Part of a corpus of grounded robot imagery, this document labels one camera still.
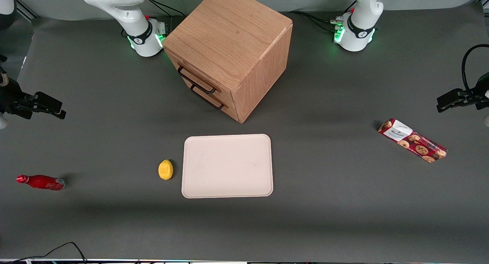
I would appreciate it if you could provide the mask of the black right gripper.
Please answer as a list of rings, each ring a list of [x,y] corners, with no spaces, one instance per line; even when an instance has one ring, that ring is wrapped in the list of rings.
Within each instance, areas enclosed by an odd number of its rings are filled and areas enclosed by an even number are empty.
[[[33,113],[44,113],[58,119],[65,119],[66,111],[62,110],[62,102],[42,93],[35,93],[35,105],[33,95],[21,90],[19,83],[11,78],[1,78],[0,87],[0,112],[17,115],[30,120]]]

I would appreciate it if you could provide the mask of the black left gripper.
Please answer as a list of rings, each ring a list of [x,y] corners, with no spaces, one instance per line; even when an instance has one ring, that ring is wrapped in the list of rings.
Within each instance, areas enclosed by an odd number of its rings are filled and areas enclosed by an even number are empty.
[[[453,89],[437,98],[438,113],[445,112],[456,107],[475,105],[477,110],[485,109],[489,106],[489,73],[480,76],[476,85],[469,88],[466,74],[464,74],[464,90]]]

